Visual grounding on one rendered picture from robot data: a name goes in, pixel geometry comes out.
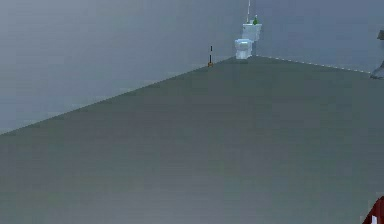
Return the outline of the dark red cloth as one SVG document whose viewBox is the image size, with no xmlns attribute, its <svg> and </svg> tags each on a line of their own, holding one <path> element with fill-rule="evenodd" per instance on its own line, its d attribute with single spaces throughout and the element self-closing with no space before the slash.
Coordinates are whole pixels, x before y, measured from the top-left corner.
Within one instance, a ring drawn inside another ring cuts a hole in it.
<svg viewBox="0 0 384 224">
<path fill-rule="evenodd" d="M 384 224 L 384 196 L 376 200 L 362 224 Z"/>
</svg>

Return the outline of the grey pedestal sink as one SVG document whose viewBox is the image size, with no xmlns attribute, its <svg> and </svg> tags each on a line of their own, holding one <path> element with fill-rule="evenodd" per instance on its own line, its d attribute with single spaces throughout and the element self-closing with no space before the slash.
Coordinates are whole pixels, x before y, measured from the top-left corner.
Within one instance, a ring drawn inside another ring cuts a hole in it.
<svg viewBox="0 0 384 224">
<path fill-rule="evenodd" d="M 377 39 L 381 41 L 384 47 L 384 29 L 381 29 L 378 33 Z M 384 80 L 384 60 L 381 65 L 376 68 L 370 75 L 372 79 Z"/>
</svg>

